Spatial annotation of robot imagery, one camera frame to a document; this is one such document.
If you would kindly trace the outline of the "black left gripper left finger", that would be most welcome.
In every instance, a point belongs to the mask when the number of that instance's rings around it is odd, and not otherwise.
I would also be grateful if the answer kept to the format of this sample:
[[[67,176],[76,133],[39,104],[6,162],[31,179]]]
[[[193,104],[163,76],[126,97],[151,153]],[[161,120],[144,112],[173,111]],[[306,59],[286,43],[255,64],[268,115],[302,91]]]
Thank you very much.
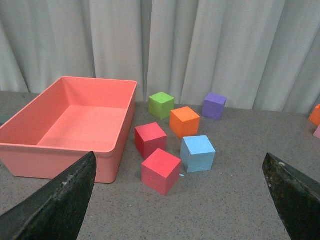
[[[97,159],[89,152],[0,217],[2,240],[75,240],[92,197]]]

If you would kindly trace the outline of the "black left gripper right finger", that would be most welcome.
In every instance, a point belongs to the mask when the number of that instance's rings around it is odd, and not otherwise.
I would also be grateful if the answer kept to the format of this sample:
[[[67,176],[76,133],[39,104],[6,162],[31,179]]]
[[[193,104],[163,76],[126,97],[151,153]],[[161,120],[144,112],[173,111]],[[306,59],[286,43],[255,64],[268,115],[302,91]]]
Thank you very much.
[[[320,183],[267,153],[263,174],[278,215],[292,240],[320,238]]]

